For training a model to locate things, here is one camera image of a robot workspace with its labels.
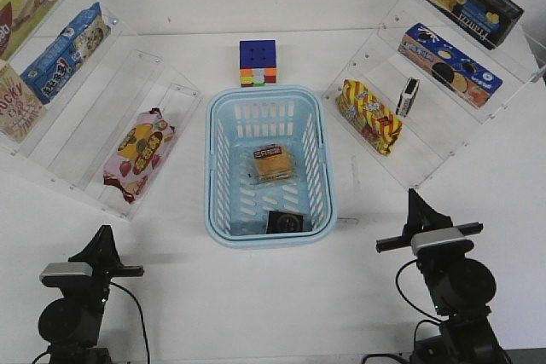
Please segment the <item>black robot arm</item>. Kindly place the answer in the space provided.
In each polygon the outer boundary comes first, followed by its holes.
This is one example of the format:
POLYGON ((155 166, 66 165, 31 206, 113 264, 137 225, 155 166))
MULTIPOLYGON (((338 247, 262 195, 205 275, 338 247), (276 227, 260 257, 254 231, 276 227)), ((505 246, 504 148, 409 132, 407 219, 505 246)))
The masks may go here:
POLYGON ((488 315, 497 283, 481 262, 467 257, 468 238, 483 230, 480 222, 455 225, 413 189, 401 235, 376 241, 378 252, 410 247, 438 318, 425 314, 439 335, 415 339, 410 363, 510 363, 488 315))
POLYGON ((113 230, 102 225, 91 241, 65 262, 49 263, 39 276, 62 297, 39 316, 38 332, 49 346, 50 363, 111 363, 107 348, 97 345, 113 278, 143 276, 141 265, 124 265, 113 230))

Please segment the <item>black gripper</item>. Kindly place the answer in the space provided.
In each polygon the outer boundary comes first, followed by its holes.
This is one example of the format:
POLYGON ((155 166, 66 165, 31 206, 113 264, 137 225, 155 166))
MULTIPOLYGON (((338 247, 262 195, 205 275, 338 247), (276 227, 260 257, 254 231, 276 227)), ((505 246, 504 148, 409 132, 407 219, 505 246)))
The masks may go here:
POLYGON ((98 229, 89 244, 83 249, 83 256, 76 255, 68 259, 70 263, 85 263, 91 267, 90 274, 70 279, 67 288, 75 292, 102 290, 112 278, 141 277, 142 265, 124 265, 116 248, 113 230, 104 224, 98 229))
POLYGON ((466 236, 479 234, 484 225, 471 222, 453 226, 449 216, 435 211, 413 188, 408 191, 408 217, 402 235, 376 241, 377 252, 410 246, 414 253, 434 246, 461 243, 466 236))

